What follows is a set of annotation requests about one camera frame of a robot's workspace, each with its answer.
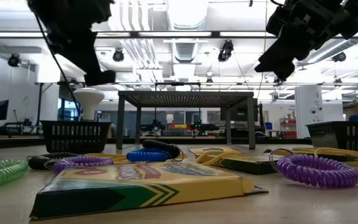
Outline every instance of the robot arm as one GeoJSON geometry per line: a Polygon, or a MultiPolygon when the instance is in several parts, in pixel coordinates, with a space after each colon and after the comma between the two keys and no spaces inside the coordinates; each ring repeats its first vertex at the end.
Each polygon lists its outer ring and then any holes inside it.
{"type": "Polygon", "coordinates": [[[87,85],[114,82],[113,71],[102,72],[94,50],[92,24],[107,21],[113,0],[28,0],[30,10],[47,28],[52,54],[60,54],[86,72],[87,85]]]}
{"type": "Polygon", "coordinates": [[[277,41],[259,58],[256,72],[274,72],[285,81],[294,71],[294,58],[307,58],[327,40],[358,33],[358,0],[286,0],[270,17],[266,31],[277,41]]]}

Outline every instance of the wooden table surface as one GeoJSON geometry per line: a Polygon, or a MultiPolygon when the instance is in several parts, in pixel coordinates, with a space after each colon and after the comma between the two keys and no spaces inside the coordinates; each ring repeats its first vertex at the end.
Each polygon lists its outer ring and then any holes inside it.
{"type": "MultiPolygon", "coordinates": [[[[181,146],[182,149],[208,147],[181,146]]],[[[257,151],[279,146],[258,145],[257,151]]],[[[121,153],[127,153],[128,147],[121,153]]],[[[189,154],[188,161],[194,156],[189,154]]],[[[114,145],[107,145],[105,153],[115,153],[114,145]]],[[[46,153],[44,146],[0,149],[1,159],[25,159],[28,155],[46,153]]],[[[251,176],[269,194],[225,198],[205,202],[183,203],[162,207],[141,208],[120,212],[80,215],[34,221],[34,223],[351,223],[358,224],[358,186],[349,189],[317,189],[291,182],[278,174],[250,175],[229,170],[241,176],[251,176]]],[[[53,178],[50,171],[29,171],[25,177],[0,187],[0,223],[28,223],[37,192],[53,178]]]]}

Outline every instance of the table leg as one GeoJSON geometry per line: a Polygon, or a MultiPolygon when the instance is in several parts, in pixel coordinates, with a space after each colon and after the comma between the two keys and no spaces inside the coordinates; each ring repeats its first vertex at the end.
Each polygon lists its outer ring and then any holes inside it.
{"type": "Polygon", "coordinates": [[[117,142],[116,148],[122,149],[122,140],[124,138],[124,112],[125,98],[120,96],[118,99],[118,118],[117,118],[117,142]]]}
{"type": "Polygon", "coordinates": [[[142,108],[138,107],[136,111],[136,133],[135,133],[135,144],[140,144],[140,121],[142,116],[142,108]]]}
{"type": "Polygon", "coordinates": [[[226,109],[226,144],[231,145],[230,108],[226,109]]]}
{"type": "Polygon", "coordinates": [[[255,121],[254,121],[254,99],[247,98],[247,112],[248,112],[248,141],[249,149],[255,149],[255,121]]]}

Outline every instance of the ceiling-mounted camera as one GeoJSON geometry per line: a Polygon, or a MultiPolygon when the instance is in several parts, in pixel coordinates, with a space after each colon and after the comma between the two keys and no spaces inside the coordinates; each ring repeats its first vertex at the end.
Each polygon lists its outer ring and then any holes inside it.
{"type": "Polygon", "coordinates": [[[231,57],[231,52],[233,50],[234,50],[234,46],[231,40],[225,40],[221,52],[218,55],[218,60],[220,62],[226,62],[231,57]]]}
{"type": "Polygon", "coordinates": [[[207,82],[207,83],[212,83],[212,82],[214,82],[214,81],[212,80],[212,78],[207,78],[207,79],[206,79],[206,82],[207,82]]]}
{"type": "Polygon", "coordinates": [[[20,67],[22,65],[22,60],[20,59],[19,54],[12,54],[11,57],[8,59],[7,64],[10,67],[20,67]]]}
{"type": "Polygon", "coordinates": [[[115,53],[112,55],[112,59],[115,62],[121,62],[124,60],[124,54],[122,52],[122,49],[116,49],[115,53]]]}
{"type": "Polygon", "coordinates": [[[346,54],[344,52],[341,52],[335,56],[332,57],[332,60],[334,62],[343,62],[346,60],[346,54]]]}

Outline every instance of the computer monitor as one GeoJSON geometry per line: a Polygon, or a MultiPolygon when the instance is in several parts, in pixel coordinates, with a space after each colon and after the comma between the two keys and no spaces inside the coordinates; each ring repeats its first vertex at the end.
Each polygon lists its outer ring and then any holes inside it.
{"type": "Polygon", "coordinates": [[[6,120],[8,106],[9,106],[9,100],[0,101],[0,121],[6,120]]]}
{"type": "MultiPolygon", "coordinates": [[[[226,120],[227,109],[221,108],[221,121],[226,120]]],[[[258,99],[254,99],[254,121],[258,121],[258,99]]],[[[248,106],[247,101],[239,103],[230,109],[231,121],[248,121],[248,106]]]]}

